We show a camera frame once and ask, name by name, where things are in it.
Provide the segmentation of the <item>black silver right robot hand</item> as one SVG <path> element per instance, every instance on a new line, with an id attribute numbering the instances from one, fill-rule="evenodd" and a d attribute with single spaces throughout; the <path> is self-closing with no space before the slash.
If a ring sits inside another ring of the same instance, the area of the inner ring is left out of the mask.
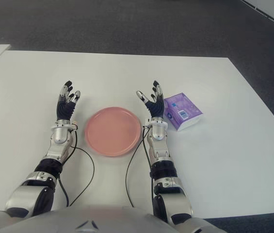
<path id="1" fill-rule="evenodd" d="M 163 118 L 164 113 L 164 98 L 163 91 L 160 84 L 157 81 L 153 82 L 152 90 L 154 94 L 151 94 L 153 101 L 149 100 L 141 91 L 137 91 L 138 98 L 145 104 L 152 118 Z"/>

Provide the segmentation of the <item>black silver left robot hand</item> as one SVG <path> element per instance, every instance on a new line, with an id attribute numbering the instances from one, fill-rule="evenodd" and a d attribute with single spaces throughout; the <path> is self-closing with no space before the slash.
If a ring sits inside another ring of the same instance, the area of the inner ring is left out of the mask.
<path id="1" fill-rule="evenodd" d="M 56 107 L 57 120 L 71 119 L 75 106 L 81 97 L 81 92 L 79 90 L 75 91 L 75 93 L 71 93 L 72 89 L 72 82 L 67 81 L 59 93 Z"/>

